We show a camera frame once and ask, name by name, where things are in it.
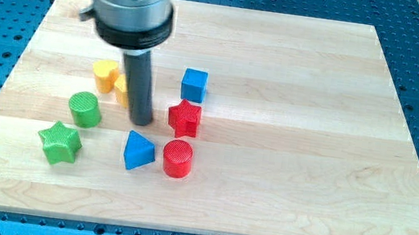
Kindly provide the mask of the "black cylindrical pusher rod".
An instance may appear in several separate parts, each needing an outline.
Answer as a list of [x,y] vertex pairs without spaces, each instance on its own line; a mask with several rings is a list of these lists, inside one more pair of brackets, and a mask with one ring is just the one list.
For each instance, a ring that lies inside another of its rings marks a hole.
[[123,51],[129,117],[133,124],[139,126],[147,126],[153,120],[150,58],[149,50]]

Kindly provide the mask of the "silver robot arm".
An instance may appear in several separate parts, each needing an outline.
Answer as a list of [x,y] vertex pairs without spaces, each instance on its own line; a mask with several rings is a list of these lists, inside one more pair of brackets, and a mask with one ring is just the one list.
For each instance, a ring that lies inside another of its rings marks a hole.
[[172,33],[171,0],[92,0],[87,12],[98,36],[121,49],[131,122],[149,125],[153,120],[150,53]]

